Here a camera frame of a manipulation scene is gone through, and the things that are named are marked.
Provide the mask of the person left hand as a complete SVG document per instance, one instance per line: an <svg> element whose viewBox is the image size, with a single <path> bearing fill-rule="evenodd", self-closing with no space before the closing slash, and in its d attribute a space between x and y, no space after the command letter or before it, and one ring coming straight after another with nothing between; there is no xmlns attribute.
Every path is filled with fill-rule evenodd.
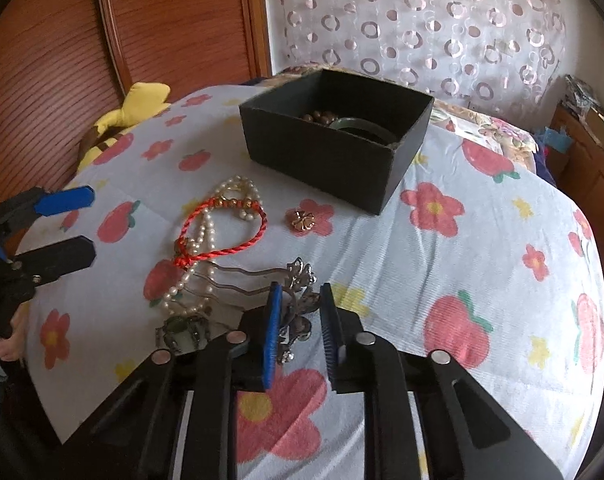
<svg viewBox="0 0 604 480"><path fill-rule="evenodd" d="M29 326L29 304L25 302L11 319L12 333L8 339L0 338L0 360L20 361L24 357L25 339Z"/></svg>

